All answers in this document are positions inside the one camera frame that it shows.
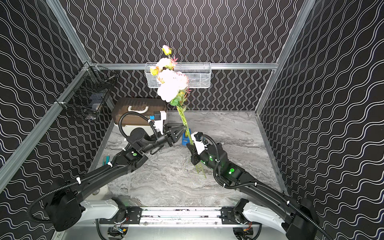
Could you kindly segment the blue tape dispenser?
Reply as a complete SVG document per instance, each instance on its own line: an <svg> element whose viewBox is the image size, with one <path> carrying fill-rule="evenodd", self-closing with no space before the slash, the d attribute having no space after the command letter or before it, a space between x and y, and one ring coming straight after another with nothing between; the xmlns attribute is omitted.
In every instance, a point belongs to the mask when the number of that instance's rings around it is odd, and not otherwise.
<svg viewBox="0 0 384 240"><path fill-rule="evenodd" d="M188 136L187 131L185 131L185 132L184 132L184 135L183 135L183 137L182 137L182 145L183 145L183 146L186 146L186 145L189 144L189 143L190 143L190 138L189 138L189 136Z"/></svg>

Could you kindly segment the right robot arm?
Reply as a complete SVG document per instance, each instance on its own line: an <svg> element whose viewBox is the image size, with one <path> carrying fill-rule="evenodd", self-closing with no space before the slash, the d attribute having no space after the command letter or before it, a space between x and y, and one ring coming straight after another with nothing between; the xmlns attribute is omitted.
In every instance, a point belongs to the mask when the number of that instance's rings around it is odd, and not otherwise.
<svg viewBox="0 0 384 240"><path fill-rule="evenodd" d="M332 237L320 226L311 201L300 201L278 192L229 161L221 144L187 144L193 165L203 163L213 171L215 181L225 189L238 190L250 197L234 207L230 220L255 222L274 228L289 240L313 240L317 233Z"/></svg>

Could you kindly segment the pink flower bouquet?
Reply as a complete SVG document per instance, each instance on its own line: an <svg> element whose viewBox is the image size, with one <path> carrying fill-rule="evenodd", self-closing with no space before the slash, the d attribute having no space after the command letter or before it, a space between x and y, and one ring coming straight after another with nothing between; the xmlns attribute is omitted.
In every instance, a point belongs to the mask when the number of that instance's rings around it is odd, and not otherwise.
<svg viewBox="0 0 384 240"><path fill-rule="evenodd" d="M190 144L193 145L191 131L185 117L187 109L185 102L190 93L189 79L184 73L175 70L178 59L172 56L172 48L163 45L162 51L165 57L160 59L155 66L150 67L150 73L156 77L156 81L160 85L157 93L161 99L177 108L183 125L187 128L186 135L190 140Z"/></svg>

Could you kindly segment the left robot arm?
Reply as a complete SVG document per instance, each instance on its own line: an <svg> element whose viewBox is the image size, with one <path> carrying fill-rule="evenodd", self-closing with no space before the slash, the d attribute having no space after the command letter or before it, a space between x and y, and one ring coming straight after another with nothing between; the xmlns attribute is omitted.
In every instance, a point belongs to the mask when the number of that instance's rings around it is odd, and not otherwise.
<svg viewBox="0 0 384 240"><path fill-rule="evenodd" d="M123 130L125 117L134 115L145 120L151 127L153 135L149 136L143 128L135 128L130 135ZM126 112L118 121L120 133L128 141L128 145L117 153L104 166L95 169L74 180L60 181L51 190L27 208L30 221L39 224L53 224L56 231L69 229L80 221L86 211L81 203L97 189L113 180L139 169L147 160L147 153L154 155L164 145L172 146L182 138L188 127L182 123L161 124L162 132L155 128L156 117L147 118L137 112Z"/></svg>

